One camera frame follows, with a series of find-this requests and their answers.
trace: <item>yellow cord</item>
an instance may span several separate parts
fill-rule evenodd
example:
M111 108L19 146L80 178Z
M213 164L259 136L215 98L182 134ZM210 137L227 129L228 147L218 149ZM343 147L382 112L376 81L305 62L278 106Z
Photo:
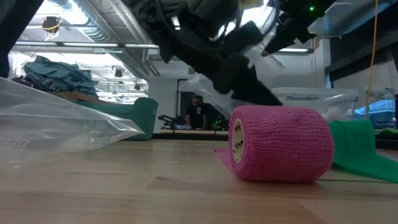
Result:
M42 21L42 28L45 29L45 30L53 30L53 29L58 28L58 27L61 25L61 23L62 23L62 20L60 20L60 22L59 22L57 25L55 25L55 26L53 26L53 27L51 27L51 28L45 28L45 27L43 26L44 21Z
M48 41L51 37L53 37L54 31L55 29L51 31L51 34L44 41Z
M313 58L314 58L314 64L315 64L315 85L318 87L318 75L317 75L317 37L313 38Z
M365 119L369 119L369 105L370 105L370 97L372 91L372 82L373 82L373 65L374 65L374 58L376 56L376 42L377 42L377 13L379 7L379 0L376 0L376 8L375 12L376 15L374 16L374 32L373 32L373 52L372 52L372 62L371 62L371 74L369 76L369 88L366 94L366 115Z

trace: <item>cable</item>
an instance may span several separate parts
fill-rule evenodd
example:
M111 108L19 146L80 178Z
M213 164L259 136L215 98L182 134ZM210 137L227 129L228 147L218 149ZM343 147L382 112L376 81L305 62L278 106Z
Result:
M53 32L52 32L51 34L49 34L48 32L45 32L45 33L44 33L45 39L46 39L46 40L52 40L52 39L54 39L54 38L57 38L57 37L60 35L59 32L56 32L54 35L52 35L52 34L53 34Z
M108 69L108 75L114 75L116 73L116 69L114 66L110 67Z
M43 29L45 29L45 30L54 30L54 29L58 28L62 24L62 19L60 20L60 22L57 25L55 25L53 27L50 27L50 28L44 27L43 24L44 24L44 21L42 21L42 28Z
M318 87L318 72L317 72L317 37L313 38L313 60L315 64L315 85Z
M44 41L48 41L49 40L49 37L54 33L54 31L55 31L55 29L53 29L52 30L52 32L51 32L51 34L44 40ZM25 64L27 63L27 62L29 62L29 60L33 57L33 56L35 56L36 54L37 54L37 52L39 52L39 50L42 48L42 46L41 47L39 47L24 63L22 63L21 64L21 66L20 66L20 68L22 68L23 66L25 66ZM16 68L16 69L14 69L11 73L13 74L14 72L16 72L17 71L17 69L18 68Z
M101 7L104 8L104 3L103 0L99 0L99 3L101 4ZM104 12L109 12L110 10L112 10L113 7L110 7L109 9L104 9Z
M216 49L197 47L197 46L187 42L186 40L182 40L175 33L174 29L169 26L169 23L167 22L166 18L164 17L164 13L162 11L162 5L160 3L160 0L155 0L155 1L157 3L156 4L156 11L157 11L157 13L158 13L158 15L160 17L161 22L165 25L165 27L168 30L168 32L170 34L172 34L174 36L174 38L176 38L181 44L183 44L183 45L185 45L185 46L187 46L189 48L192 48L192 49L195 49L195 50L199 50L199 51L205 51L205 52L225 52L225 51L229 51L229 50L230 51L241 50L241 49L247 47L248 45L257 44L257 43L252 43L254 41L257 42L257 39L253 39L253 40L250 40L250 41L248 41L246 43L242 43L242 44L234 46L234 47L227 47L227 48L220 47L220 48L216 48ZM268 29L265 31L265 33L263 33L262 38L266 37L266 35L274 28L274 26L276 25L277 21L279 20L279 12L280 12L279 4L280 4L280 2L279 2L279 0L273 0L273 1L275 3L275 10L276 10L275 16L274 16L274 19L273 19L271 25L268 27Z
M368 92L366 93L365 119L369 119L369 106L370 106L370 97L371 97L372 82L373 82L373 65L374 65L374 58L376 56L378 7L379 7L379 0L376 0L376 7L375 7L375 14L376 15L374 16L373 52L372 52L372 61L371 61L371 74L369 76Z

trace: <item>blue object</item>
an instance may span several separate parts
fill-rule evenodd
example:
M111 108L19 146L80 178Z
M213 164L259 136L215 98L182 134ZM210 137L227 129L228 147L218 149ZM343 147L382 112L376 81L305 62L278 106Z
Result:
M89 71L79 70L78 65L63 62L52 62L37 56L34 62L24 66L26 79L38 84L40 90L46 92L79 92L98 98L95 85Z
M369 105L369 114L383 113L383 112L395 112L396 105L394 100L379 100ZM362 107L355 110L355 113L364 115L366 107Z

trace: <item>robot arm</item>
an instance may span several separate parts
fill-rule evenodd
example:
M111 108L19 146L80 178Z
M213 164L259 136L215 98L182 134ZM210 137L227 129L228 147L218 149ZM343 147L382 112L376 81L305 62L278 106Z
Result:
M271 41L266 52L272 54L288 47L297 37L302 41L312 37L307 27L317 16L306 17L297 8L307 7L312 1L318 5L327 5L319 3L324 1L316 0L270 0L269 5L276 9L274 24L278 23L279 35ZM195 0L189 4L184 0L124 0L153 43L159 46L164 62L168 63L172 57L178 57L196 72L209 78L216 91L221 94L233 91L232 98L236 100L257 105L282 105L257 79L256 69L248 68L249 59L243 55L244 50L261 42L267 32L261 33L253 21L239 27L242 16L239 2ZM234 20L237 28L228 35L213 40L222 26L227 26Z

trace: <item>label on bandage roll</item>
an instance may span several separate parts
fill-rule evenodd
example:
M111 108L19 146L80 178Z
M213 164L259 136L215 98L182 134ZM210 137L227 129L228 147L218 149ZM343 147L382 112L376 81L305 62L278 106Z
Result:
M232 130L233 156L236 162L241 162L244 151L243 125L240 119L234 123Z

